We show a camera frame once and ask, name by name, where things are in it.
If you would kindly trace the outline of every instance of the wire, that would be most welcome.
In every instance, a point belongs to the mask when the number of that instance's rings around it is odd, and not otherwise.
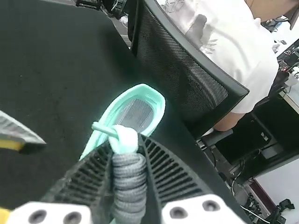
[[[230,187],[230,190],[231,190],[233,196],[235,196],[234,183],[235,183],[235,181],[237,180],[237,178],[241,175],[241,173],[243,172],[243,170],[245,169],[245,162],[246,162],[245,159],[243,159],[243,167],[242,167],[240,173],[234,178],[234,180],[233,180],[233,182],[232,182],[232,185],[231,185],[231,187]]]
[[[264,220],[262,217],[259,217],[256,213],[254,213],[254,212],[252,212],[252,211],[250,211],[250,210],[244,208],[242,205],[240,205],[240,206],[241,206],[241,208],[243,208],[245,211],[247,211],[247,212],[251,213],[252,215],[254,215],[255,217],[261,219],[263,222],[268,223],[268,224],[271,224],[269,221]]]
[[[211,153],[212,153],[213,160],[214,160],[214,162],[213,162],[213,164],[214,164],[214,168],[216,168],[217,160],[216,160],[216,157],[215,157],[215,154],[214,154],[213,150],[211,150]]]

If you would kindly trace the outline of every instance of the black mesh chair back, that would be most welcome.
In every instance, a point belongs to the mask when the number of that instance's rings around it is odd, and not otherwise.
[[[137,0],[132,52],[195,138],[249,92],[197,50],[154,0]]]

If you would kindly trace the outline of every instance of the black desk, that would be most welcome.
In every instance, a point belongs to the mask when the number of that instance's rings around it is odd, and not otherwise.
[[[47,143],[0,151],[0,206],[38,200],[76,163],[109,103],[147,71],[102,13],[37,0],[0,4],[0,108]],[[246,222],[229,189],[167,104],[153,138],[182,158]]]

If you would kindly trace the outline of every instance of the person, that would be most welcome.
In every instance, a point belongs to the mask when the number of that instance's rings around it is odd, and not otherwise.
[[[298,7],[299,0],[157,2],[201,52],[249,89],[249,94],[214,129],[226,131],[234,127],[257,102],[268,96],[278,71],[277,57],[272,49],[274,39],[261,22]]]

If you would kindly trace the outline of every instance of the gray shoelace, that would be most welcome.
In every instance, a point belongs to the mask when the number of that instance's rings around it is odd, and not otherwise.
[[[117,224],[140,224],[146,204],[146,159],[138,153],[114,154],[114,205]]]

